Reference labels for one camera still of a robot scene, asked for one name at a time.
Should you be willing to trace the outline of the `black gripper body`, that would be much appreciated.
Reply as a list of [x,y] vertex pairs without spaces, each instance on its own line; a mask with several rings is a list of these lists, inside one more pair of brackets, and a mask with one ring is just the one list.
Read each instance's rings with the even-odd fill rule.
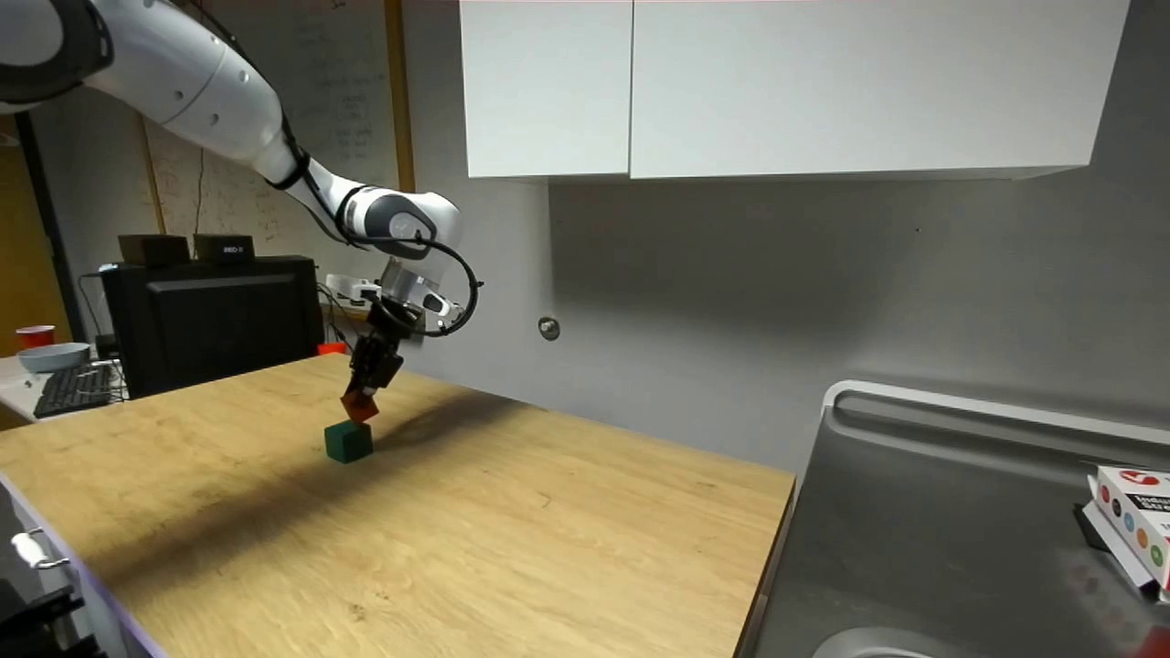
[[366,327],[369,327],[369,337],[377,345],[385,345],[392,356],[399,356],[406,345],[422,345],[425,342],[425,327],[422,327],[422,316],[388,299],[388,298],[377,298],[366,310]]

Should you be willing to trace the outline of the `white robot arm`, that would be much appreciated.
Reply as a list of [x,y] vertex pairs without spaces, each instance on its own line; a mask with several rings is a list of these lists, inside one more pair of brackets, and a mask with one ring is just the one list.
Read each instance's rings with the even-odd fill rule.
[[346,398],[392,386],[402,342],[448,337],[473,317],[427,267],[431,251],[457,258],[457,208],[444,194],[325,167],[301,147],[274,86],[244,52],[171,0],[0,0],[0,111],[23,115],[78,87],[256,173],[334,241],[392,258],[369,286],[369,331],[350,353]]

